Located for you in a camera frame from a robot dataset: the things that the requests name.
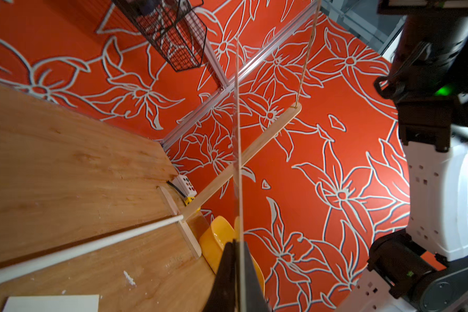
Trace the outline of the white postcard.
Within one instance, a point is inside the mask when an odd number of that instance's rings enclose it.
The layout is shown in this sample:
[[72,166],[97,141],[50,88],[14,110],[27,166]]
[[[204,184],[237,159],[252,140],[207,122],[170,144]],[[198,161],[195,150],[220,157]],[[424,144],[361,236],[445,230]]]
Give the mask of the white postcard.
[[11,296],[3,311],[98,311],[99,295]]
[[241,177],[241,136],[239,113],[239,39],[235,43],[235,87],[233,107],[233,187],[236,197],[235,232],[237,242],[237,310],[246,311],[245,252],[243,238],[243,184]]

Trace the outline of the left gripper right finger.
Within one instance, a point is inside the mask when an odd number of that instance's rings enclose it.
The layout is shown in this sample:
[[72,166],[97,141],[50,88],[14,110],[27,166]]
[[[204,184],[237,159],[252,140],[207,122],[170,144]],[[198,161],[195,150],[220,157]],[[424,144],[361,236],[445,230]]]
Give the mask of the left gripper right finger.
[[248,245],[241,244],[241,311],[269,312],[253,264]]

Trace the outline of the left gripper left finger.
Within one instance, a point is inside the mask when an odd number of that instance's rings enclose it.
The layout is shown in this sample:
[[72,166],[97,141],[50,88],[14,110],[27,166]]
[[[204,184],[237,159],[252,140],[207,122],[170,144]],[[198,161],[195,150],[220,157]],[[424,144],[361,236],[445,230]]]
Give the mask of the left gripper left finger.
[[233,312],[236,306],[235,241],[225,245],[220,265],[203,312]]

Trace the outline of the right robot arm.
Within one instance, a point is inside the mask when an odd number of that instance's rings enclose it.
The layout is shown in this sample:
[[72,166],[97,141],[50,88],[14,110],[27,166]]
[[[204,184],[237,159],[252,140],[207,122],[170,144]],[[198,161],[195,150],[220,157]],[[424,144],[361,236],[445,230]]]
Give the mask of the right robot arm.
[[468,311],[468,1],[381,1],[404,15],[388,75],[408,163],[406,228],[374,241],[339,311]]

